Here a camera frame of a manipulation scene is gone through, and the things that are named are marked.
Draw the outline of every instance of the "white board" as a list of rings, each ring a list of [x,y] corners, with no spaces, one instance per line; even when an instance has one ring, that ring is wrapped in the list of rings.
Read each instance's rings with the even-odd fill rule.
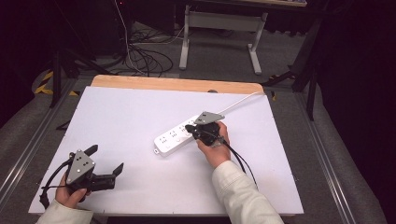
[[[153,152],[153,141],[194,115],[217,113],[244,97],[87,87],[42,183],[70,152],[98,145],[98,151],[91,155],[96,162],[93,172],[111,174],[124,162],[123,171],[114,189],[94,192],[81,207],[109,216],[225,215],[212,186],[213,169],[196,143],[192,141],[163,158]],[[300,197],[267,96],[253,95],[224,115],[231,146],[250,165],[259,191],[279,214],[301,214]],[[51,185],[58,185],[64,171]],[[50,201],[54,192],[49,190]],[[44,212],[40,194],[41,189],[29,213]]]

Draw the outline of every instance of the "white sleeve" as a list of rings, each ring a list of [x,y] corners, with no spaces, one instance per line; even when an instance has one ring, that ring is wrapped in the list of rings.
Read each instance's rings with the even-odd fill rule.
[[[212,182],[233,224],[283,223],[254,182],[233,161],[225,161],[218,166]]]
[[[92,211],[68,208],[53,200],[37,224],[89,224],[92,216]]]

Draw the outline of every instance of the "power outlet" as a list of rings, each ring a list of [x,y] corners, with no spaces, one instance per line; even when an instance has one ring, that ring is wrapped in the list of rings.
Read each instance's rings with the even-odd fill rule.
[[[160,154],[164,157],[169,156],[179,148],[188,144],[192,139],[192,134],[188,133],[186,130],[187,124],[194,124],[195,120],[198,118],[194,116],[190,119],[177,125],[175,128],[161,134],[154,139],[155,154]]]

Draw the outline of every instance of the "power strip switch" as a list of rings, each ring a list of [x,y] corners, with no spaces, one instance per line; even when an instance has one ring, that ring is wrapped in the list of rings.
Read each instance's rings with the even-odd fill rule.
[[[175,128],[156,137],[154,139],[155,154],[167,157],[170,154],[174,153],[176,150],[187,145],[193,139],[193,137],[191,133],[187,132],[186,125],[193,125],[197,118],[198,115],[187,119],[177,125]]]

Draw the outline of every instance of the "hand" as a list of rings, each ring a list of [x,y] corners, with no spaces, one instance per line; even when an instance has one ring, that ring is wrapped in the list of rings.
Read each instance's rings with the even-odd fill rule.
[[[217,124],[220,127],[219,134],[224,137],[224,140],[230,145],[230,139],[228,138],[227,126],[222,122],[218,121]],[[198,148],[204,152],[207,161],[216,169],[220,164],[225,161],[231,160],[231,152],[226,146],[221,144],[217,147],[208,147],[201,140],[197,139]]]
[[[66,185],[65,179],[66,175],[62,177],[60,186]],[[67,187],[61,187],[56,189],[55,200],[65,207],[76,209],[78,202],[86,194],[90,195],[90,193],[87,193],[86,189],[79,189],[76,190],[72,195],[70,195]]]

